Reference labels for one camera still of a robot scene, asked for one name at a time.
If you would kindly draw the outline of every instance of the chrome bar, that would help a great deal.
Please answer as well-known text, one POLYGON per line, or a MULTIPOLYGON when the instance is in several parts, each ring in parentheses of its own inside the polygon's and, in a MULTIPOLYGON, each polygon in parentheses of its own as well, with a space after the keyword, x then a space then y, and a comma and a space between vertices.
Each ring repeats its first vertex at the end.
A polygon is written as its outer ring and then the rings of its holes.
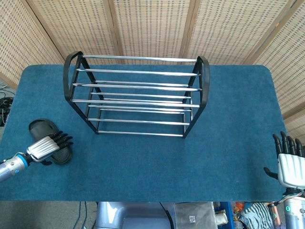
MULTIPOLYGON (((186 123, 186 117, 185 116, 186 116, 186 113, 183 114, 183 122, 184 123, 186 123)), ((183 133, 185 133, 185 132, 186 132, 186 126, 184 125, 183 126, 183 133)))
POLYGON ((112 99, 112 98, 104 98, 104 100, 109 100, 109 101, 135 101, 135 102, 154 102, 154 103, 182 104, 181 101, 145 100, 145 99, 112 99))
POLYGON ((139 96, 139 97, 156 97, 167 99, 190 99, 190 96, 178 96, 178 95, 159 95, 159 94, 126 94, 126 93, 106 93, 106 92, 91 92, 96 95, 119 95, 119 96, 139 96))
MULTIPOLYGON (((190 92, 190 96, 191 96, 190 104, 193 104, 193 93, 192 92, 190 92)), ((193 117, 194 117, 193 108, 191 108, 191 121, 193 120, 193 117)))
POLYGON ((146 83, 146 82, 131 82, 131 81, 107 81, 107 80, 96 80, 96 83, 117 83, 117 84, 142 84, 142 85, 158 85, 167 87, 188 87, 188 84, 178 83, 146 83))
POLYGON ((144 120, 107 119, 107 118, 88 118, 88 121, 115 122, 115 123, 145 123, 145 124, 162 124, 162 125, 189 125, 189 123, 179 123, 179 122, 161 122, 161 121, 144 121, 144 120))
POLYGON ((144 61, 171 61, 171 62, 196 62, 197 61, 197 59, 141 57, 141 56, 83 55, 83 57, 100 58, 100 59, 125 59, 125 60, 144 60, 144 61))
POLYGON ((151 86, 107 85, 107 84, 93 84, 93 83, 74 83, 73 85, 80 87, 134 88, 134 89, 153 89, 153 90, 182 91, 182 92, 201 91, 200 88, 189 88, 189 87, 151 87, 151 86))
POLYGON ((108 100, 87 100, 72 99, 74 103, 94 103, 94 104, 135 104, 135 105, 154 105, 154 106, 174 106, 174 107, 197 107, 197 104, 168 104, 168 103, 148 103, 148 102, 129 102, 129 101, 108 101, 108 100))
POLYGON ((183 135, 174 135, 174 134, 123 132, 123 131, 104 131, 104 130, 99 130, 99 133, 100 134, 157 135, 157 136, 183 137, 183 135))
POLYGON ((76 69, 79 72, 91 73, 134 73, 134 74, 154 74, 154 75, 171 75, 171 76, 198 76, 196 73, 171 73, 171 72, 150 72, 150 71, 130 71, 130 70, 108 70, 108 69, 76 69))
POLYGON ((104 105, 88 105, 89 107, 96 108, 118 108, 118 109, 130 109, 130 110, 150 110, 150 111, 170 111, 170 112, 191 112, 191 110, 184 109, 172 109, 172 108, 155 108, 155 107, 137 107, 137 106, 104 106, 104 105))
POLYGON ((184 114, 184 112, 176 111, 145 111, 145 110, 126 110, 126 109, 108 109, 101 108, 101 111, 120 111, 120 112, 141 112, 141 113, 159 113, 159 114, 184 114))

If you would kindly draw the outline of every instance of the woven partition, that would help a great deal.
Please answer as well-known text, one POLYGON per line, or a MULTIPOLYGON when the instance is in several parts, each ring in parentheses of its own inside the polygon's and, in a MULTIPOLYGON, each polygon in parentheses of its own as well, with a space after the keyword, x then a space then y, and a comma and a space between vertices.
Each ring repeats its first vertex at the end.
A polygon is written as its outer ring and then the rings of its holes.
POLYGON ((189 0, 115 0, 123 54, 178 58, 189 4, 189 0))
POLYGON ((287 123, 286 129, 291 137, 300 139, 305 146, 305 115, 287 123))
POLYGON ((284 6, 278 0, 201 1, 186 56, 242 64, 284 6))
POLYGON ((0 1, 0 74, 16 88, 23 69, 32 64, 63 63, 20 1, 0 1))
MULTIPOLYGON (((74 51, 116 55, 106 0, 29 0, 28 3, 64 58, 74 51)), ((117 63, 91 59, 90 63, 117 63)))
MULTIPOLYGON (((305 3, 280 30, 255 62, 267 66, 282 113, 305 102, 305 3)), ((289 134, 305 143, 305 116, 286 125, 289 134)))

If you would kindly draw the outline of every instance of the metal rod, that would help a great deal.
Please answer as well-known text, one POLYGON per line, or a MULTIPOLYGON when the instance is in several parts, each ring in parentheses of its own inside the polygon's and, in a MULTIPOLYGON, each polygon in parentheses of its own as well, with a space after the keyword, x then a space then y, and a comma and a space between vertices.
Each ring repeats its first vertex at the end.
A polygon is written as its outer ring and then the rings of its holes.
POLYGON ((72 80, 71 80, 71 84, 70 84, 70 89, 69 89, 69 94, 70 94, 69 97, 70 98, 73 98, 73 95, 74 95, 75 87, 73 87, 73 83, 77 82, 79 72, 76 69, 80 68, 80 66, 81 66, 81 57, 78 56, 77 60, 76 60, 75 68, 74 68, 74 71, 73 71, 73 76, 72 76, 72 80))
POLYGON ((158 134, 158 133, 142 133, 142 132, 123 132, 123 131, 98 131, 101 134, 127 134, 127 135, 157 135, 157 136, 170 136, 170 137, 183 137, 183 135, 175 134, 158 134))
POLYGON ((92 84, 92 83, 74 83, 73 85, 80 87, 133 88, 133 89, 152 89, 152 90, 182 91, 182 92, 198 92, 201 90, 200 88, 189 88, 189 87, 151 87, 151 86, 108 85, 108 84, 92 84))
POLYGON ((130 109, 130 110, 149 110, 149 111, 169 111, 169 112, 191 112, 191 110, 172 109, 172 108, 155 108, 155 107, 137 107, 137 106, 104 106, 104 105, 88 105, 96 108, 110 108, 110 109, 130 109))
POLYGON ((120 112, 159 113, 159 114, 184 114, 184 112, 176 112, 176 111, 145 111, 145 110, 126 110, 126 109, 108 109, 108 108, 101 108, 100 110, 120 111, 120 112))
POLYGON ((171 61, 171 62, 196 62, 197 61, 197 59, 141 57, 141 56, 83 55, 83 57, 100 58, 100 59, 125 59, 125 60, 145 60, 145 61, 171 61))
MULTIPOLYGON (((183 122, 186 123, 186 113, 183 114, 183 122)), ((186 131, 186 126, 183 126, 183 133, 186 131)))
MULTIPOLYGON (((191 96, 191 99, 190 99, 190 104, 193 104, 193 93, 190 92, 190 96, 191 96)), ((191 115, 190 115, 190 118, 191 118, 191 121, 193 120, 193 108, 191 107, 191 115)))
MULTIPOLYGON (((83 66, 84 68, 90 68, 90 66, 89 66, 89 64, 88 64, 88 62, 87 62, 87 60, 84 59, 84 58, 81 58, 81 64, 82 64, 82 66, 83 66)), ((89 77, 91 83, 94 83, 96 79, 95 79, 93 73, 87 72, 87 75, 88 75, 88 77, 89 77)), ((94 90, 95 90, 95 92, 98 92, 98 93, 99 93, 99 92, 102 92, 101 89, 98 88, 98 87, 95 87, 94 90)))
POLYGON ((197 107, 197 108, 199 108, 199 105, 197 105, 197 104, 168 104, 168 103, 87 100, 87 99, 72 99, 72 102, 74 102, 74 103, 95 103, 95 104, 134 104, 134 105, 154 105, 154 106, 197 107))
MULTIPOLYGON (((101 114, 102 114, 102 111, 99 110, 99 113, 97 115, 97 118, 101 118, 101 114)), ((100 122, 96 122, 96 125, 95 125, 95 128, 98 130, 99 129, 99 126, 100 126, 100 122)))
MULTIPOLYGON (((92 94, 91 94, 92 92, 93 92, 93 87, 90 88, 89 95, 88 95, 88 100, 92 99, 92 94)), ((90 107, 86 106, 86 111, 85 111, 86 117, 88 117, 89 111, 90 111, 90 107)))
POLYGON ((115 122, 115 123, 145 123, 145 124, 162 124, 162 125, 189 125, 189 123, 179 122, 161 122, 161 121, 144 121, 144 120, 125 120, 125 119, 106 119, 106 118, 88 118, 89 121, 97 122, 115 122))
POLYGON ((102 95, 119 95, 119 96, 139 96, 139 97, 156 97, 156 98, 168 98, 168 99, 190 99, 190 96, 178 96, 178 95, 159 95, 159 94, 126 94, 126 93, 106 93, 106 92, 92 92, 92 94, 102 95))
POLYGON ((182 104, 182 101, 145 100, 145 99, 112 99, 112 98, 104 98, 104 100, 109 100, 109 101, 135 101, 135 102, 155 102, 155 103, 182 104))
POLYGON ((108 69, 80 69, 79 72, 91 72, 91 73, 134 73, 134 74, 154 74, 154 75, 171 75, 171 76, 198 76, 196 73, 171 73, 171 72, 150 72, 150 71, 129 71, 129 70, 108 70, 108 69))
MULTIPOLYGON (((193 68, 193 73, 199 73, 199 62, 197 61, 194 68, 193 68)), ((192 87, 193 84, 194 84, 194 81, 195 81, 196 77, 190 77, 190 80, 189 80, 189 86, 192 87)), ((184 96, 189 96, 190 94, 188 92, 185 92, 184 93, 184 96)))
POLYGON ((141 85, 158 85, 167 87, 188 87, 188 84, 179 83, 146 83, 146 82, 131 82, 131 81, 107 81, 107 80, 96 80, 96 83, 117 83, 117 84, 141 84, 141 85))

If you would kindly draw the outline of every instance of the blue carpet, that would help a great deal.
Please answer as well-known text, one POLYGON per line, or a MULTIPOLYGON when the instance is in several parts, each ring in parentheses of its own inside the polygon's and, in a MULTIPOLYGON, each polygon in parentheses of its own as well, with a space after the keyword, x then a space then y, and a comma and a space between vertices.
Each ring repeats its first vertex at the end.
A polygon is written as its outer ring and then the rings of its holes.
MULTIPOLYGON (((182 65, 104 68, 192 70, 182 65)), ((62 65, 33 65, 24 70, 0 156, 24 152, 33 143, 28 124, 47 118, 73 136, 73 159, 64 166, 33 163, 27 171, 1 183, 1 200, 178 202, 281 197, 281 186, 263 170, 264 166, 277 170, 272 134, 285 129, 267 68, 212 65, 207 107, 186 139, 96 135, 65 101, 62 71, 62 65)))

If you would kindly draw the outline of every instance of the floor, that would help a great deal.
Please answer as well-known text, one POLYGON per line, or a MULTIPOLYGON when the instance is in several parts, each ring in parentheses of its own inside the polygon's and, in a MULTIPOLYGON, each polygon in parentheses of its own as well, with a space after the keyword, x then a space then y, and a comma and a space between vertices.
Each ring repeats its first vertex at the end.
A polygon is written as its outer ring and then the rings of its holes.
MULTIPOLYGON (((6 88, 6 96, 14 90, 6 88)), ((0 142, 4 127, 0 127, 0 142)), ((86 229, 91 229, 96 219, 97 205, 87 202, 86 229)), ((278 206, 280 219, 285 223, 284 206, 278 206)), ((79 202, 60 201, 0 201, 0 224, 3 229, 72 229, 79 215, 79 202)), ((80 229, 85 220, 85 205, 81 203, 81 216, 76 225, 80 229)))

